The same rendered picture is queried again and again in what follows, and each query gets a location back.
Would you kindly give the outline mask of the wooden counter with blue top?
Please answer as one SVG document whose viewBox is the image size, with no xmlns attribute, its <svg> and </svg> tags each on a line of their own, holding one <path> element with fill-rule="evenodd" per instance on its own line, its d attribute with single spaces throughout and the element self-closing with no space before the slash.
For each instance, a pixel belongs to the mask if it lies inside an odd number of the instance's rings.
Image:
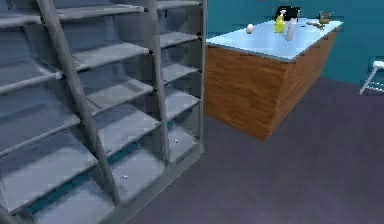
<svg viewBox="0 0 384 224">
<path fill-rule="evenodd" d="M 274 22 L 206 40 L 205 112 L 253 137 L 266 140 L 323 72 L 341 28 L 324 30 L 301 18 L 293 38 L 274 31 Z"/>
</svg>

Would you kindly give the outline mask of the grey metal shelf unit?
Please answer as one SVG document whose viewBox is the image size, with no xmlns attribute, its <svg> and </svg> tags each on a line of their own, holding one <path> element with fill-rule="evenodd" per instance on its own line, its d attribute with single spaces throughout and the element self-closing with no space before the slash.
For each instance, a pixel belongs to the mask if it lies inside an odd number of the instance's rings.
<svg viewBox="0 0 384 224">
<path fill-rule="evenodd" d="M 203 153 L 207 0 L 0 0 L 0 224 L 130 224 Z"/>
</svg>

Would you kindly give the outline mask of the yellow spray bottle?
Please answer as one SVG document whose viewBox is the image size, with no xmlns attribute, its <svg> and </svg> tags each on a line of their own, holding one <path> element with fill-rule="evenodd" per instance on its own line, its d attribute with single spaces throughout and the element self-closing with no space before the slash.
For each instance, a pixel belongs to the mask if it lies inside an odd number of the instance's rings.
<svg viewBox="0 0 384 224">
<path fill-rule="evenodd" d="M 285 28 L 284 14 L 285 14 L 285 10 L 281 10 L 280 14 L 277 16 L 275 20 L 274 31 L 276 33 L 282 33 L 284 31 L 284 28 Z"/>
</svg>

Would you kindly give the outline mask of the white tall bottle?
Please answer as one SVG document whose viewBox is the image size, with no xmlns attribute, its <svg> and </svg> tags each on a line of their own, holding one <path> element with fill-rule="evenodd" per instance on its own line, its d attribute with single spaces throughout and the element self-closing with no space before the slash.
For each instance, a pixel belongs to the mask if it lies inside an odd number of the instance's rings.
<svg viewBox="0 0 384 224">
<path fill-rule="evenodd" d="M 301 11 L 298 11 L 296 16 L 291 18 L 289 21 L 289 25 L 288 25 L 288 29 L 287 29 L 287 33 L 286 33 L 286 40 L 287 41 L 290 41 L 293 38 L 298 19 L 300 17 L 300 13 L 301 13 Z"/>
</svg>

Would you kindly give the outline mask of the black box appliance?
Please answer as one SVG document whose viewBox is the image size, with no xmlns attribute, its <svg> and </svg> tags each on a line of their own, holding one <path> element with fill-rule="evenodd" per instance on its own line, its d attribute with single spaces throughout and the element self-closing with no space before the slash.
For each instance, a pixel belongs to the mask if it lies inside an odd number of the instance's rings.
<svg viewBox="0 0 384 224">
<path fill-rule="evenodd" d="M 300 16 L 301 8 L 294 6 L 279 6 L 276 10 L 275 17 L 278 17 L 282 11 L 285 11 L 284 20 L 290 21 L 292 18 L 298 18 Z"/>
</svg>

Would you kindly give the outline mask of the dark metal pot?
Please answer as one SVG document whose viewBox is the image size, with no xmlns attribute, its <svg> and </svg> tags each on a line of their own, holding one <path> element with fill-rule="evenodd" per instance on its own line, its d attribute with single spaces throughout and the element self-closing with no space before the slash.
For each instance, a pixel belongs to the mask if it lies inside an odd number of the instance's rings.
<svg viewBox="0 0 384 224">
<path fill-rule="evenodd" d="M 332 12 L 323 12 L 319 13 L 319 23 L 328 24 L 330 22 L 330 17 L 333 15 Z"/>
</svg>

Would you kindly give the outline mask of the white stool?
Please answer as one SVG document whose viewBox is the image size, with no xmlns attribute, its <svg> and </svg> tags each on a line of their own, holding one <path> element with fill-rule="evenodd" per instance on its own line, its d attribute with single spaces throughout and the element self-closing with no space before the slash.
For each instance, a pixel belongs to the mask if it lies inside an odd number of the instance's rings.
<svg viewBox="0 0 384 224">
<path fill-rule="evenodd" d="M 379 70 L 384 70 L 384 61 L 374 61 L 372 65 L 372 71 L 366 78 L 364 84 L 359 90 L 359 94 L 362 95 L 366 89 L 384 93 L 384 83 L 373 82 L 372 79 L 375 77 Z"/>
</svg>

